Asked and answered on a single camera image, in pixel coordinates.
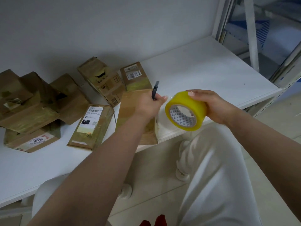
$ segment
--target small cardboard box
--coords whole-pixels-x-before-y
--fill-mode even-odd
[[[60,114],[58,119],[71,125],[82,118],[91,102],[73,78],[69,74],[64,74],[50,85],[60,93],[57,96]]]
[[[77,70],[112,107],[119,104],[126,88],[117,72],[112,72],[105,63],[96,57],[84,62]]]
[[[123,67],[120,69],[120,72],[124,84],[126,85],[126,91],[152,88],[151,83],[140,62]]]
[[[67,146],[93,151],[102,143],[113,114],[109,105],[89,105]]]
[[[8,69],[0,73],[0,113],[5,114],[33,96],[19,76]]]
[[[30,134],[55,121],[58,105],[54,89],[35,72],[21,77],[33,97],[6,114],[0,115],[0,126],[21,134]]]
[[[60,121],[56,120],[31,134],[20,134],[6,129],[4,146],[31,153],[57,141],[60,137]]]
[[[129,119],[134,114],[137,101],[140,98],[141,94],[148,93],[149,91],[152,91],[152,89],[136,90],[123,93],[116,123],[116,129],[121,127],[127,121],[127,119]],[[157,130],[157,119],[153,118],[145,127],[139,145],[158,144],[156,137]]]

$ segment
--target hand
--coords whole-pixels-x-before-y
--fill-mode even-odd
[[[241,111],[236,106],[222,99],[211,90],[190,89],[188,95],[196,101],[207,104],[207,116],[216,123],[225,124],[235,117],[236,112]]]
[[[156,94],[155,101],[153,101],[151,91],[144,93],[138,100],[135,113],[143,115],[150,120],[159,113],[160,107],[166,102],[167,98],[167,96],[161,97],[159,94]]]

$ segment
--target person's right hand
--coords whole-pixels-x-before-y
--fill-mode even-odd
[[[217,93],[211,90],[190,89],[188,95],[196,100],[205,102],[208,110],[207,116],[216,123],[227,124],[235,117],[235,113],[241,111],[236,106],[222,99]]]

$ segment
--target white table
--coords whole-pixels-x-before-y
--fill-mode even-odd
[[[151,83],[160,81],[157,92],[161,95],[209,89],[243,109],[281,91],[211,37],[142,61],[141,65]],[[83,88],[93,103],[104,103],[87,84]],[[116,119],[119,107],[114,108]],[[158,121],[159,143],[184,133],[167,119],[164,106]],[[62,126],[61,139],[33,153],[5,148],[5,129],[0,129],[0,207],[34,194],[43,182],[71,172],[90,154],[66,146],[77,123]],[[115,126],[113,118],[104,140],[115,131]],[[140,145],[137,151],[150,146]]]

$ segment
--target yellow tape roll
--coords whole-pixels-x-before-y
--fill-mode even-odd
[[[191,115],[182,113],[181,107],[188,109]],[[167,103],[165,113],[178,128],[195,131],[202,126],[207,113],[207,106],[204,102],[192,99],[187,91],[182,91]]]

